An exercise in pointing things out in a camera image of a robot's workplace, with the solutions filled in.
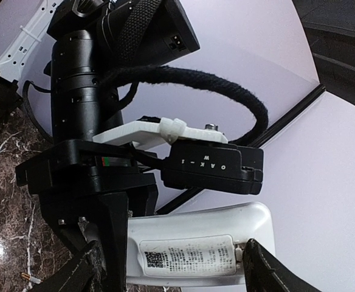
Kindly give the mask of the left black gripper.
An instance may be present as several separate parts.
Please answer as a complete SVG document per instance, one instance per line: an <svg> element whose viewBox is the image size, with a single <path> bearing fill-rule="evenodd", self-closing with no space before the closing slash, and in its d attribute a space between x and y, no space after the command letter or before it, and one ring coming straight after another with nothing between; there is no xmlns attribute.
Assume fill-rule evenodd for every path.
<svg viewBox="0 0 355 292"><path fill-rule="evenodd" d="M41 213L65 246L84 246L79 225L96 225L102 244L105 291L126 290L128 212L151 215L156 179L143 173L129 150L67 140L16 166L16 182L37 195Z"/></svg>

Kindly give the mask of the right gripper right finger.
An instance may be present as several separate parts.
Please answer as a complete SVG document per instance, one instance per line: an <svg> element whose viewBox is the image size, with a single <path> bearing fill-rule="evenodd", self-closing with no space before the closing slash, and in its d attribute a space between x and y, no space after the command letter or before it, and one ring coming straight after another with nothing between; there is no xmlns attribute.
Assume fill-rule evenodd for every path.
<svg viewBox="0 0 355 292"><path fill-rule="evenodd" d="M313 290L255 239L250 239L244 248L244 275L247 291Z"/></svg>

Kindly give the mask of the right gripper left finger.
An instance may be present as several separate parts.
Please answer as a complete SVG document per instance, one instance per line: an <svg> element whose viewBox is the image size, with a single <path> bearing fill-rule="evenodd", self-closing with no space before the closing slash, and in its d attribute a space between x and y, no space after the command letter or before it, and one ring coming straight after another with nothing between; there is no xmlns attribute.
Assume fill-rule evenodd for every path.
<svg viewBox="0 0 355 292"><path fill-rule="evenodd" d="M100 245L94 240L39 284L39 291L103 291L102 274Z"/></svg>

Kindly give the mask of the white remote control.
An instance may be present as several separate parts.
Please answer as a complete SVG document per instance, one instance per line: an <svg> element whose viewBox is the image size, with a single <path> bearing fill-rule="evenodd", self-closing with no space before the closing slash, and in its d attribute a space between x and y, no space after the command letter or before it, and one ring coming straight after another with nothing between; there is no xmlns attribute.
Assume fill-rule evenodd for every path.
<svg viewBox="0 0 355 292"><path fill-rule="evenodd" d="M275 253L272 215L263 203L130 218L126 281L165 287L243 285L243 251L251 238Z"/></svg>

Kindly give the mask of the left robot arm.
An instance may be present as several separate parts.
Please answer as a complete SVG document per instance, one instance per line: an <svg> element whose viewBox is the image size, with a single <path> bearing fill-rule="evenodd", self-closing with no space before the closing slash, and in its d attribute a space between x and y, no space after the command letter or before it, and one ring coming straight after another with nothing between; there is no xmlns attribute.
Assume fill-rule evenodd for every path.
<svg viewBox="0 0 355 292"><path fill-rule="evenodd" d="M111 69L162 65L199 49L179 1L47 1L4 60L24 66L36 41L55 40L50 102L53 146L16 166L16 182L37 195L44 221L73 253L35 291L125 291L128 219L151 215L155 177L126 147L95 143L122 124L120 99L103 85Z"/></svg>

